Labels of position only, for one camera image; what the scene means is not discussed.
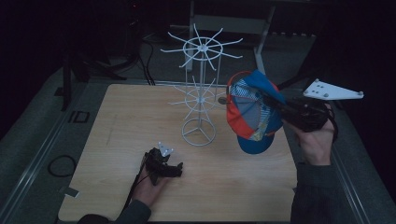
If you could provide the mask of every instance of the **white bracket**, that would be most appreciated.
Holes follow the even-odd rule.
[[[362,91],[350,91],[316,79],[305,91],[304,96],[320,100],[348,100],[361,99]]]
[[[158,142],[158,147],[163,157],[170,155],[174,151],[172,148],[164,146],[161,142]]]

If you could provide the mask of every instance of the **circular base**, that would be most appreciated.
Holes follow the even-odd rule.
[[[215,139],[216,129],[215,126],[206,119],[189,119],[184,123],[181,129],[181,135],[190,145],[202,147]]]

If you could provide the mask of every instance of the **black cable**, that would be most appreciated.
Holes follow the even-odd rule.
[[[68,158],[68,159],[70,159],[71,162],[73,162],[73,172],[72,172],[72,173],[66,174],[66,175],[58,175],[58,174],[55,174],[54,172],[52,172],[52,169],[51,169],[51,168],[52,168],[52,164],[55,163],[57,160],[59,160],[59,159],[61,159],[61,158]],[[74,174],[74,172],[76,171],[76,168],[77,168],[77,163],[76,163],[75,159],[73,159],[73,157],[68,156],[68,155],[62,155],[62,156],[56,157],[56,158],[53,159],[53,160],[49,163],[49,165],[47,166],[47,170],[48,170],[49,174],[50,174],[50,175],[53,175],[53,176],[56,176],[56,177],[68,177],[68,176],[72,176],[72,175]]]
[[[134,189],[136,188],[136,186],[137,186],[138,184],[140,184],[140,182],[142,182],[142,180],[144,180],[146,177],[149,176],[149,174],[148,174],[148,175],[145,176],[142,180],[139,181],[139,177],[140,177],[140,175],[142,174],[142,171],[143,171],[143,169],[144,169],[144,167],[145,167],[145,164],[146,164],[146,159],[147,159],[146,156],[143,157],[142,163],[140,164],[139,173],[138,173],[138,174],[136,175],[136,177],[134,178],[134,183],[133,183],[132,186],[131,186],[131,190],[129,191],[128,197],[126,198],[125,205],[123,206],[121,212],[123,212],[123,210],[125,210],[125,209],[128,207],[130,201],[132,200],[132,196],[134,195]]]

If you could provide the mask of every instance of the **human hand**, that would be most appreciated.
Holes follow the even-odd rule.
[[[328,119],[320,130],[305,133],[297,127],[287,123],[296,134],[296,140],[303,150],[303,157],[311,165],[330,165],[332,153],[332,139],[334,126]]]
[[[160,195],[163,187],[170,180],[170,177],[164,177],[159,179],[157,185],[154,186],[149,178],[149,173],[146,170],[146,166],[143,167],[142,173],[139,177],[137,186],[134,189],[134,194],[132,195],[132,200],[139,200],[148,207],[151,207],[158,196]]]

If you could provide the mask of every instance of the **blue cap brim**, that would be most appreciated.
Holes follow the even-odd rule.
[[[264,136],[261,141],[247,140],[243,137],[237,136],[239,146],[248,154],[259,154],[264,152],[274,141],[275,135]]]

